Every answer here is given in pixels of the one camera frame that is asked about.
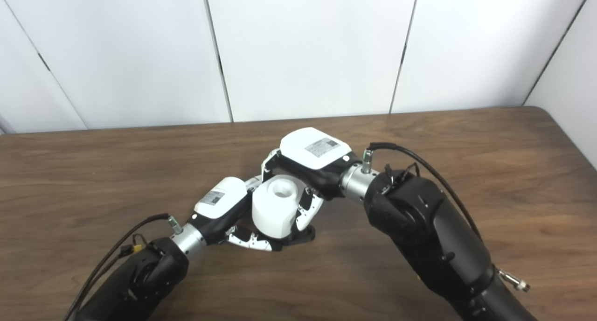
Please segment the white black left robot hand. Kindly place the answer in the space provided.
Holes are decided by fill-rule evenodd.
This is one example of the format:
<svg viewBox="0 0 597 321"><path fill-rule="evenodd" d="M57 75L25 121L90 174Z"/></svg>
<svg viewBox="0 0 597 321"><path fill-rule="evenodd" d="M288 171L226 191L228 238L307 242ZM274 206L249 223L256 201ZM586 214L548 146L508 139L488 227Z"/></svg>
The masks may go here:
<svg viewBox="0 0 597 321"><path fill-rule="evenodd" d="M196 238L194 246L211 246L228 242L246 249L281 251L280 242L241 227L237 221L252 208L252 194L262 184L262 177L247 181L226 177L219 181L194 206L184 228Z"/></svg>

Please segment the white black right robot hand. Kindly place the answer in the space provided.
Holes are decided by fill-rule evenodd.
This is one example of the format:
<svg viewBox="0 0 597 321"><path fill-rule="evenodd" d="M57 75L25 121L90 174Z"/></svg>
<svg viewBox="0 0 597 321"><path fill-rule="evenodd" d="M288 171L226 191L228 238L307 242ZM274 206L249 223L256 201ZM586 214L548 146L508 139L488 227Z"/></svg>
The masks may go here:
<svg viewBox="0 0 597 321"><path fill-rule="evenodd" d="M346 197L342 180L361 163L345 142L313 127L300 128L284 136L269 153L261 165L261 178L268 181L280 168L305 183L295 219L297 229L303 231L324 201Z"/></svg>

